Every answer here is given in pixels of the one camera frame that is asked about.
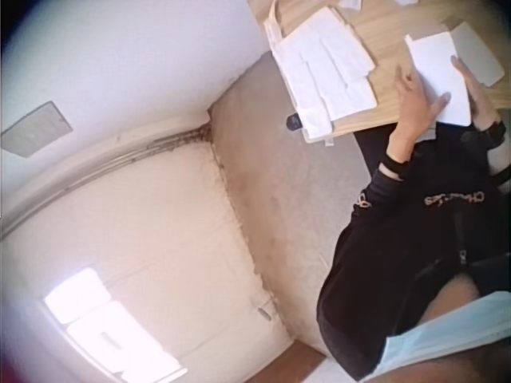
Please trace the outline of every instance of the hand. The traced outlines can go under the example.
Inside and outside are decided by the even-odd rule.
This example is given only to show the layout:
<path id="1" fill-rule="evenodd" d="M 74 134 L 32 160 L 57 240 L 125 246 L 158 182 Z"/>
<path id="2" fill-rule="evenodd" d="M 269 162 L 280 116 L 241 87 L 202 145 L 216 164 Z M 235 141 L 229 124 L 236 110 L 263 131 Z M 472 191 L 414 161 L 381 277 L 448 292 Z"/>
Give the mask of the hand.
<path id="1" fill-rule="evenodd" d="M 390 135 L 387 154 L 400 163 L 408 161 L 415 141 L 435 122 L 450 101 L 444 94 L 431 104 L 416 69 L 403 77 L 401 67 L 396 68 L 395 86 L 399 94 L 399 122 Z"/>
<path id="2" fill-rule="evenodd" d="M 469 91 L 470 109 L 472 111 L 473 125 L 479 130 L 485 130 L 495 122 L 501 120 L 501 116 L 489 99 L 483 85 L 470 72 L 465 63 L 459 58 L 452 56 L 454 68 L 465 78 L 466 88 Z"/>
<path id="3" fill-rule="evenodd" d="M 396 68 L 395 86 L 399 94 L 399 122 L 396 131 L 416 141 L 437 119 L 450 101 L 450 94 L 430 104 L 416 69 L 403 77 L 401 67 Z"/>

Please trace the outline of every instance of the window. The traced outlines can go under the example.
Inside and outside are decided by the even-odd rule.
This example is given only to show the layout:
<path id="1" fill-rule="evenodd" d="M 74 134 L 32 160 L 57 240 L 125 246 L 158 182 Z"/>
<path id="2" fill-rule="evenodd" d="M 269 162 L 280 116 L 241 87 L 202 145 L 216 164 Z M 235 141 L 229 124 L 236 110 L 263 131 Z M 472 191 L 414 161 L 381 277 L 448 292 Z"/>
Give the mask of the window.
<path id="1" fill-rule="evenodd" d="M 127 383 L 167 383 L 188 371 L 85 269 L 53 289 L 45 303 L 70 337 Z"/>

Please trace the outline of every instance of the vent grille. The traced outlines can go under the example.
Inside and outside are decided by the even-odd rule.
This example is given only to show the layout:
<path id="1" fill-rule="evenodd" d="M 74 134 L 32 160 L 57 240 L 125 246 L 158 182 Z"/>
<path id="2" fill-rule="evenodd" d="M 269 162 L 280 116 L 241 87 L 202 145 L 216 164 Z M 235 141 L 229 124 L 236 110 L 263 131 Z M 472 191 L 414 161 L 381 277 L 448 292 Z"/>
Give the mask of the vent grille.
<path id="1" fill-rule="evenodd" d="M 72 131 L 55 104 L 50 101 L 2 133 L 2 148 L 28 158 Z"/>

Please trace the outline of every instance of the light blue face mask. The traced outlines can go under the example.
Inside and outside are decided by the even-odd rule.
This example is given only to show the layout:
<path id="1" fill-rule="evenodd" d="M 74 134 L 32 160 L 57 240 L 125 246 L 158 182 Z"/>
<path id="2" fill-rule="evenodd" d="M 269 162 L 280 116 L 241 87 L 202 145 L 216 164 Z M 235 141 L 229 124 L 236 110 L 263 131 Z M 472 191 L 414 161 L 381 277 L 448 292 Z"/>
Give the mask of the light blue face mask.
<path id="1" fill-rule="evenodd" d="M 404 334 L 387 338 L 382 360 L 362 381 L 508 337 L 511 337 L 511 293 L 497 291 Z"/>

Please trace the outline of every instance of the floor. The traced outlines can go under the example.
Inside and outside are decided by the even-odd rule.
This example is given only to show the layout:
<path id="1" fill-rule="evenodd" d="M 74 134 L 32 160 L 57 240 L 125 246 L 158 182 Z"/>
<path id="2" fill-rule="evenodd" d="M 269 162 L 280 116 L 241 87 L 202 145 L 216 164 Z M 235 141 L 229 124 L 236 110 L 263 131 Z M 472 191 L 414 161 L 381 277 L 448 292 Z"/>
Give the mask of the floor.
<path id="1" fill-rule="evenodd" d="M 326 352 L 317 298 L 337 237 L 369 181 L 355 138 L 326 147 L 287 131 L 294 109 L 269 53 L 211 112 L 214 148 L 256 272 L 291 334 Z"/>

